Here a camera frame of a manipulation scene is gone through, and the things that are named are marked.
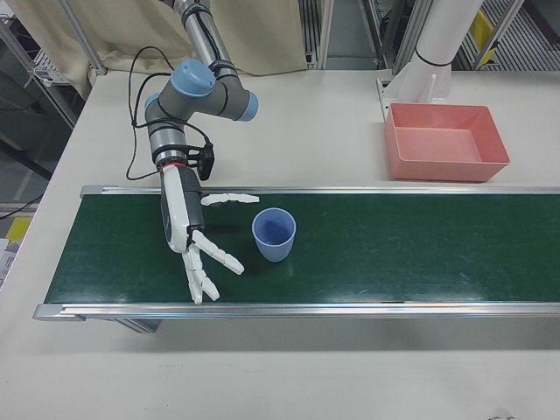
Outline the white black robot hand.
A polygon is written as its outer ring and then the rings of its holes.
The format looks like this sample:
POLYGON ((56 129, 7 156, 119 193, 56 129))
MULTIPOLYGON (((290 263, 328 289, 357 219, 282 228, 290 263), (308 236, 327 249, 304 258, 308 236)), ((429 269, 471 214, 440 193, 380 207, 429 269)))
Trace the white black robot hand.
POLYGON ((170 249, 182 256, 192 301, 199 305, 204 295, 215 301, 220 293, 204 271, 200 254, 207 254, 236 275, 242 274, 244 267, 205 236, 202 207, 229 201, 257 203, 260 199, 245 193, 204 194, 193 169, 182 164, 163 166, 160 180, 165 238, 170 249))

